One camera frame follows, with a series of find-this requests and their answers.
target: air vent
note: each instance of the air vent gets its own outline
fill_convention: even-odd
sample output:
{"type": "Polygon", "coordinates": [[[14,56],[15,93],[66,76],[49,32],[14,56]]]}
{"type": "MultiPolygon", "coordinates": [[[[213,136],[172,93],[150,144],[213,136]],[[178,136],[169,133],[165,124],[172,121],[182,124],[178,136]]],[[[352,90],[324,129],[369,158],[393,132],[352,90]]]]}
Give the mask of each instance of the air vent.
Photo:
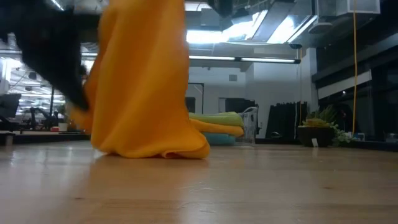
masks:
{"type": "Polygon", "coordinates": [[[229,81],[230,82],[237,82],[238,81],[238,75],[229,75],[229,81]]]}

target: wooden floor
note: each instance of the wooden floor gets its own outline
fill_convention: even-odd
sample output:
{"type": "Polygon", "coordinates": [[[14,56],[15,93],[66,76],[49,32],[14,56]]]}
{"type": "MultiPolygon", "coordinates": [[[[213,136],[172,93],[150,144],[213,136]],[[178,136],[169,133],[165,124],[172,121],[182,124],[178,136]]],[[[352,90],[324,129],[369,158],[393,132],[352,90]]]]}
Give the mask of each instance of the wooden floor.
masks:
{"type": "Polygon", "coordinates": [[[398,223],[398,154],[218,147],[207,160],[0,149],[0,223],[398,223]]]}

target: orange fabric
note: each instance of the orange fabric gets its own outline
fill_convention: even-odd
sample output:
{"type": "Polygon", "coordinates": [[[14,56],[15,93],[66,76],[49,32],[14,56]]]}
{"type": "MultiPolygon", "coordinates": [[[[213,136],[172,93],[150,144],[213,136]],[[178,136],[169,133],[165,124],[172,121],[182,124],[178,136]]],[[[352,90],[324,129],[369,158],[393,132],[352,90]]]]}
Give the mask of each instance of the orange fabric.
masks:
{"type": "Polygon", "coordinates": [[[191,119],[191,123],[201,133],[229,134],[235,137],[243,135],[243,129],[239,126],[210,124],[195,119],[191,119]]]}
{"type": "Polygon", "coordinates": [[[205,158],[188,118],[184,0],[113,0],[99,24],[99,54],[72,117],[100,151],[128,158],[205,158]]]}

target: potted plant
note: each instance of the potted plant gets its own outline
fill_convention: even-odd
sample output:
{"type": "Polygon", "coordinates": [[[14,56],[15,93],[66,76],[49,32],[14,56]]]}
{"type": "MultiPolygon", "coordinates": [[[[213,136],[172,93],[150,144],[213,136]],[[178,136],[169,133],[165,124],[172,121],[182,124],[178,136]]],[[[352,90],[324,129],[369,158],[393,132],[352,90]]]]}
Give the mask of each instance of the potted plant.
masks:
{"type": "Polygon", "coordinates": [[[332,106],[323,111],[316,110],[308,113],[303,125],[297,129],[298,139],[304,146],[313,147],[313,140],[316,140],[318,147],[328,147],[333,144],[335,138],[336,112],[332,106]]]}
{"type": "Polygon", "coordinates": [[[65,104],[58,107],[58,112],[63,116],[63,122],[59,122],[58,124],[60,131],[68,131],[69,117],[65,104]]]}

